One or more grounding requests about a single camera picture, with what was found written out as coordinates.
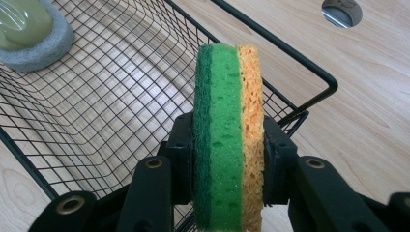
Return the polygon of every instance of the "screw hole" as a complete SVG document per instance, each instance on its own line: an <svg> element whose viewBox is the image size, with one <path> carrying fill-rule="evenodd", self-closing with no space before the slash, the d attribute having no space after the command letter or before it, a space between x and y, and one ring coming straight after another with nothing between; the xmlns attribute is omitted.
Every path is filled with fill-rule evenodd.
<svg viewBox="0 0 410 232"><path fill-rule="evenodd" d="M324 168L325 167L325 163L323 163L322 161L318 159L308 159L306 161L306 164L313 168Z"/></svg>
<svg viewBox="0 0 410 232"><path fill-rule="evenodd" d="M69 215L81 209L85 200L82 196L74 195L60 202L57 206L57 213L60 215Z"/></svg>
<svg viewBox="0 0 410 232"><path fill-rule="evenodd" d="M354 222L352 224L352 229L357 232L371 232L370 227L362 222Z"/></svg>
<svg viewBox="0 0 410 232"><path fill-rule="evenodd" d="M145 162L145 166L147 166L148 168L157 168L157 167L160 167L161 165L162 165L162 160L160 159L150 159Z"/></svg>

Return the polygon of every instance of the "wooden surface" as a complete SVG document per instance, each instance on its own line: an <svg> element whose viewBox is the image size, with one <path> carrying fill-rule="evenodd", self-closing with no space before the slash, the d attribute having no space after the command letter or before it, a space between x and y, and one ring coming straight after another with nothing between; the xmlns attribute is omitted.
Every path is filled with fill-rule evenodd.
<svg viewBox="0 0 410 232"><path fill-rule="evenodd" d="M223 42L263 47L264 77L294 103L325 86L209 1L175 2ZM228 2L339 83L292 137L299 154L328 160L354 190L383 203L394 191L410 191L410 3L358 1L362 22L341 29L322 16L320 0ZM47 200L7 149L1 151L0 231L24 231ZM291 231L286 207L265 209L263 217L264 231Z"/></svg>

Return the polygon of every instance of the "green sponge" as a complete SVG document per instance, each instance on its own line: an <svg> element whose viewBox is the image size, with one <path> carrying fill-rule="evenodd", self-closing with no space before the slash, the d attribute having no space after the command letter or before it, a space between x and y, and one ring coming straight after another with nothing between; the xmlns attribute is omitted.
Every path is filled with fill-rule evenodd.
<svg viewBox="0 0 410 232"><path fill-rule="evenodd" d="M244 157L239 76L235 47L201 47L193 111L193 207L200 230L241 231Z"/></svg>

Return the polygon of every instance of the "black wire basket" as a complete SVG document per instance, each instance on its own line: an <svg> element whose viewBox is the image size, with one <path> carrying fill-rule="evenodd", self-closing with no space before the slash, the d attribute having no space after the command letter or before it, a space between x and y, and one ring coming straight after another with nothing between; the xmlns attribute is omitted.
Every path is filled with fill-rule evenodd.
<svg viewBox="0 0 410 232"><path fill-rule="evenodd" d="M337 83L244 14L213 2L329 84L297 107L264 80L266 115L292 135ZM51 199L73 190L102 198L127 185L173 120L192 111L198 48L220 41L171 1L52 3L75 31L73 47L38 72L0 64L0 136ZM176 228L194 229L191 212L175 206Z"/></svg>

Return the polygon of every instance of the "kitchen sponge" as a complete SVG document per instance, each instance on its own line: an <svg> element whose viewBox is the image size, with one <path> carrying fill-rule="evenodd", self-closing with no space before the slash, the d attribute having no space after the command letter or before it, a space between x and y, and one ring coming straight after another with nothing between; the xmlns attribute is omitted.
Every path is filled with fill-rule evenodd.
<svg viewBox="0 0 410 232"><path fill-rule="evenodd" d="M51 15L53 20L51 32L32 47L21 50L0 49L0 62L12 70L19 72L41 70L59 60L73 45L74 34L70 24L48 0L38 1Z"/></svg>
<svg viewBox="0 0 410 232"><path fill-rule="evenodd" d="M200 48L193 133L193 208L198 229L260 231L263 108L254 46Z"/></svg>

